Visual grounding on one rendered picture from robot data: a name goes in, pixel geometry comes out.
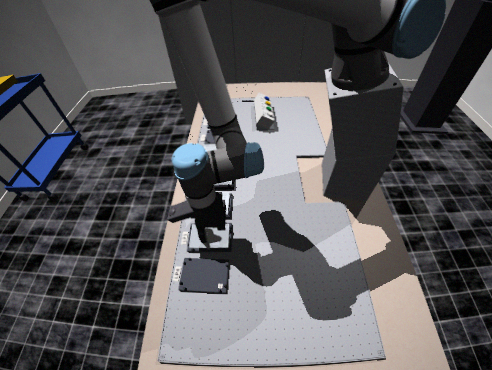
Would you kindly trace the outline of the white button panel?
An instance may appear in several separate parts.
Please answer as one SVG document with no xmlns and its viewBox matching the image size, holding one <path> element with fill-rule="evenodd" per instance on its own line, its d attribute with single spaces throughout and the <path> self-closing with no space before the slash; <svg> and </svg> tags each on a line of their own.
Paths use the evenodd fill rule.
<svg viewBox="0 0 492 370">
<path fill-rule="evenodd" d="M 274 129 L 272 124 L 275 120 L 270 97 L 258 93 L 254 100 L 242 100 L 242 102 L 254 102 L 256 130 Z"/>
</svg>

